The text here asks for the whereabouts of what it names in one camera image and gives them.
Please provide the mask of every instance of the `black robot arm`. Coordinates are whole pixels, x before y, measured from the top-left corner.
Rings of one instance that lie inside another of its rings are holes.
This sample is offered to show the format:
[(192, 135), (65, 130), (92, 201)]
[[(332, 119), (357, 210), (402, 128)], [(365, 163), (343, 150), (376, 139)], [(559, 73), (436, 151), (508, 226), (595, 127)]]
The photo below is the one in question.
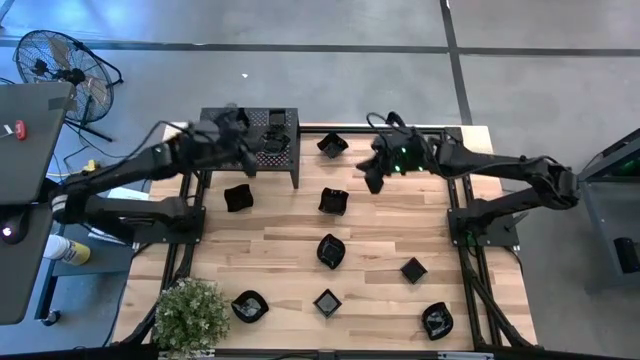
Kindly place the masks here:
[(477, 199), (457, 212), (460, 230), (473, 235), (484, 233), (496, 218), (544, 206), (555, 210), (569, 209), (579, 200), (577, 177), (570, 169), (548, 156), (527, 158), (475, 153), (455, 139), (425, 139), (415, 128), (398, 122), (399, 116), (387, 117), (393, 131), (380, 133), (371, 147), (375, 155), (356, 167), (364, 171), (371, 193), (377, 194), (384, 184), (383, 176), (406, 175), (412, 171), (429, 171), (445, 179), (469, 174), (525, 181), (531, 188), (486, 201)]
[(136, 156), (93, 172), (69, 176), (51, 194), (54, 219), (62, 224), (88, 223), (125, 242), (152, 238), (144, 233), (136, 236), (141, 224), (147, 228), (157, 224), (170, 231), (193, 229), (193, 209), (184, 199), (151, 202), (108, 199), (96, 194), (134, 181), (190, 175), (235, 162), (242, 164), (248, 176), (255, 176), (257, 160), (253, 146), (245, 138), (246, 128), (237, 121), (237, 114), (229, 111), (213, 121), (188, 124), (174, 137)]

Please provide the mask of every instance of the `perforated metal shelf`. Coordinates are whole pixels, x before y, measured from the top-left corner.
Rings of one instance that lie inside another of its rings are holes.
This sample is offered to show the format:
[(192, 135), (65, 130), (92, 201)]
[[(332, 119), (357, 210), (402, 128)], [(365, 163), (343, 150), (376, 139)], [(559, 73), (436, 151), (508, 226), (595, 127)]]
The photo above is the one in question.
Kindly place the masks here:
[[(258, 159), (258, 172), (260, 171), (287, 171), (291, 173), (293, 187), (298, 188), (298, 174), (300, 166), (300, 133), (298, 109), (295, 108), (245, 108), (249, 117), (249, 137), (259, 140), (269, 130), (269, 111), (285, 111), (285, 131), (290, 141), (287, 147), (279, 154), (256, 153)], [(200, 111), (200, 121), (213, 120), (220, 113), (228, 111), (227, 108), (203, 108)], [(220, 167), (210, 168), (211, 171), (242, 171), (240, 163), (226, 164)]]

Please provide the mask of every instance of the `wooden table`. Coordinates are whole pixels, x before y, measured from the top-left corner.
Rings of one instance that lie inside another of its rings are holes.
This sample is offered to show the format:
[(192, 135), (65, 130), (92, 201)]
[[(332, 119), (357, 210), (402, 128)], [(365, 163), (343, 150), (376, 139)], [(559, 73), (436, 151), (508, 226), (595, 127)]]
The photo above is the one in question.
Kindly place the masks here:
[[(492, 152), (484, 126), (462, 127), (465, 146)], [(167, 129), (165, 136), (171, 136)], [(470, 350), (472, 341), (460, 262), (450, 245), (445, 216), (450, 207), (446, 183), (427, 173), (385, 178), (379, 195), (371, 195), (354, 164), (372, 155), (371, 135), (344, 135), (349, 149), (329, 160), (316, 143), (323, 135), (302, 136), (300, 188), (294, 190), (287, 173), (259, 173), (248, 179), (241, 172), (213, 174), (205, 193), (207, 223), (196, 248), (191, 275), (217, 281), (234, 299), (256, 290), (270, 311), (257, 323), (245, 324), (232, 313), (231, 332), (219, 348)], [(181, 177), (154, 182), (151, 199), (177, 196)], [(224, 189), (248, 183), (255, 205), (228, 213)], [(498, 179), (472, 176), (476, 197), (501, 195)], [(344, 216), (318, 211), (324, 187), (349, 192)], [(462, 187), (459, 198), (464, 206)], [(347, 252), (331, 271), (316, 258), (318, 242), (327, 234), (343, 240)], [(156, 301), (167, 246), (153, 245), (132, 264), (118, 316), (114, 340), (131, 333)], [(522, 276), (513, 255), (487, 248), (494, 297), (522, 335), (535, 343), (535, 332)], [(416, 257), (429, 271), (410, 285), (400, 268)], [(343, 305), (325, 319), (313, 301), (325, 290)], [(420, 315), (444, 301), (454, 317), (453, 331), (430, 341)], [(489, 331), (479, 307), (485, 339)]]

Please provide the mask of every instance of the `caster wheel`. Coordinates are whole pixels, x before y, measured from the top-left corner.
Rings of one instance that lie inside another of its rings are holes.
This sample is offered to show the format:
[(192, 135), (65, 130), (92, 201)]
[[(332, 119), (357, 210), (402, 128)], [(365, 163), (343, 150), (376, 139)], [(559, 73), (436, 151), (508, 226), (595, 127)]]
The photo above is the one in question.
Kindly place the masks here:
[(42, 325), (44, 325), (44, 326), (51, 326), (51, 325), (57, 323), (58, 320), (60, 320), (60, 311), (51, 310), (51, 311), (49, 311), (49, 316), (47, 316), (46, 319), (40, 320), (40, 321), (42, 322)]

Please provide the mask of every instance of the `potted plant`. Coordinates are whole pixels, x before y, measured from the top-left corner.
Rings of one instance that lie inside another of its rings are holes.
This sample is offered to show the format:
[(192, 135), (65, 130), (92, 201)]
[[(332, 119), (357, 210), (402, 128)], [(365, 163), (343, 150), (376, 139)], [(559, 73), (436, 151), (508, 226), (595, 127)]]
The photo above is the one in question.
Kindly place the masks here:
[(194, 357), (229, 333), (229, 301), (216, 284), (180, 279), (163, 290), (156, 307), (154, 340), (170, 358)]

